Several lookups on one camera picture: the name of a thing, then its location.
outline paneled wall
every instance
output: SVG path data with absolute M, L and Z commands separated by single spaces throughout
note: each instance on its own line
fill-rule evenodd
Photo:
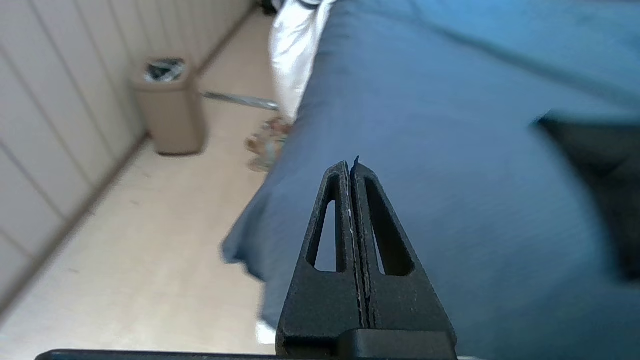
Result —
M 253 3 L 0 1 L 0 309 L 143 136 L 134 64 L 201 65 Z

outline blue blanket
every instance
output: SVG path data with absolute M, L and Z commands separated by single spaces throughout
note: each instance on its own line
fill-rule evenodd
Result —
M 616 276 L 586 186 L 531 123 L 640 111 L 638 15 L 612 1 L 338 1 L 282 156 L 223 244 L 265 281 L 263 319 L 278 322 L 324 171 L 360 156 L 460 355 L 637 358 L 640 289 Z M 329 212 L 319 268 L 334 266 L 331 226 Z

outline tile floor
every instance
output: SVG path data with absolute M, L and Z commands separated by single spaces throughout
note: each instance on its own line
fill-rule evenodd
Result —
M 273 98 L 270 18 L 256 12 L 201 88 Z M 205 102 L 199 156 L 150 143 L 22 295 L 0 327 L 0 359 L 52 348 L 272 353 L 255 341 L 262 285 L 219 247 L 264 179 L 243 139 L 272 113 Z

